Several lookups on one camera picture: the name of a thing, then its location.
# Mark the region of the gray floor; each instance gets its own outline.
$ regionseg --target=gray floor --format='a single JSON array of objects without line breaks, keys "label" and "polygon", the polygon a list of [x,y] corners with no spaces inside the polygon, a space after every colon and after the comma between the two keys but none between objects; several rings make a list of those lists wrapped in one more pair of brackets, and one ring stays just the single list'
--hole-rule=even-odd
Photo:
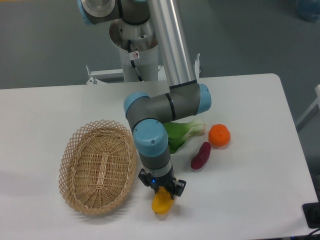
[{"label": "gray floor", "polygon": [[[316,98],[320,24],[301,19],[294,0],[180,0],[180,8],[202,77],[277,74],[294,120]],[[0,89],[79,85],[86,65],[120,68],[109,25],[85,25],[76,0],[0,2]],[[319,114],[299,136],[320,174]]]}]

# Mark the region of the blue joint cap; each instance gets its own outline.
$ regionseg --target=blue joint cap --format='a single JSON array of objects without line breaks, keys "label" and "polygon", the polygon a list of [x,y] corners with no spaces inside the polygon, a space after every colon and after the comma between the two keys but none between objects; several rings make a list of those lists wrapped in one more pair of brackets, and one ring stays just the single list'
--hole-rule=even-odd
[{"label": "blue joint cap", "polygon": [[157,157],[168,147],[168,134],[161,122],[155,119],[141,121],[133,130],[136,149],[146,157]]},{"label": "blue joint cap", "polygon": [[134,103],[135,100],[139,99],[139,98],[142,98],[142,97],[148,97],[149,98],[149,95],[146,94],[145,92],[134,92],[132,94],[130,94],[129,96],[126,97],[126,99],[124,100],[124,103],[123,103],[123,108],[124,108],[124,112],[125,112],[125,115],[127,115],[127,111],[128,109],[130,108],[131,104]]},{"label": "blue joint cap", "polygon": [[84,11],[84,8],[82,7],[82,3],[81,3],[81,0],[77,0],[77,3],[78,3],[78,7],[79,7],[79,10],[80,10],[80,13],[82,15],[82,18],[85,22],[85,24],[87,25],[94,25],[92,22],[90,22],[90,20],[87,18],[87,15]]},{"label": "blue joint cap", "polygon": [[198,112],[196,114],[201,114],[208,111],[211,108],[211,94],[208,87],[205,84],[199,84],[200,86],[200,104]]}]

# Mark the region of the woven basket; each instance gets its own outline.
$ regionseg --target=woven basket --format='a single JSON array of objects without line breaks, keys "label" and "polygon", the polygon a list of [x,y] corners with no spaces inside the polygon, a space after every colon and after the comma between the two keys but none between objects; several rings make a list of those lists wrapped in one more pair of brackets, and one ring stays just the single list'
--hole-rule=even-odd
[{"label": "woven basket", "polygon": [[130,131],[115,121],[81,127],[68,143],[60,167],[65,202],[84,214],[103,214],[127,196],[137,153]]}]

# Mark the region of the orange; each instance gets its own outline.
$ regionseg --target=orange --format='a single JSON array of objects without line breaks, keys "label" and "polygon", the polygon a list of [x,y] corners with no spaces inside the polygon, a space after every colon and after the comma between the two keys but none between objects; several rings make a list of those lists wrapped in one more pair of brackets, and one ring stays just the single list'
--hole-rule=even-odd
[{"label": "orange", "polygon": [[222,147],[230,142],[231,134],[223,124],[213,125],[209,131],[209,142],[217,147]]}]

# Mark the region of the blue object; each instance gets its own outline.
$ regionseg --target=blue object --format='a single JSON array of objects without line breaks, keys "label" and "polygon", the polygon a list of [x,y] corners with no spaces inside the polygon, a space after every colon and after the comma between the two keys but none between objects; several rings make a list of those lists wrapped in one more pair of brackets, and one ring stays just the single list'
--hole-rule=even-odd
[{"label": "blue object", "polygon": [[198,112],[196,114],[201,114],[208,111],[211,108],[211,94],[208,87],[205,84],[199,84],[200,86],[200,104]]},{"label": "blue object", "polygon": [[87,18],[87,15],[84,11],[84,8],[82,7],[82,3],[81,3],[81,0],[77,0],[77,3],[78,3],[78,7],[79,7],[79,10],[80,10],[80,13],[82,15],[82,18],[85,22],[85,24],[87,25],[94,25],[92,22],[90,22],[90,20]]},{"label": "blue object", "polygon": [[125,115],[127,115],[127,111],[129,109],[129,107],[131,106],[131,104],[133,104],[135,100],[142,98],[142,97],[149,98],[149,95],[146,94],[145,92],[137,91],[137,92],[134,92],[126,97],[126,99],[124,100],[124,103],[123,103]]},{"label": "blue object", "polygon": [[146,157],[157,157],[168,147],[168,134],[161,122],[146,119],[138,123],[133,130],[136,149]]},{"label": "blue object", "polygon": [[295,7],[304,19],[320,23],[320,0],[296,0]]}]

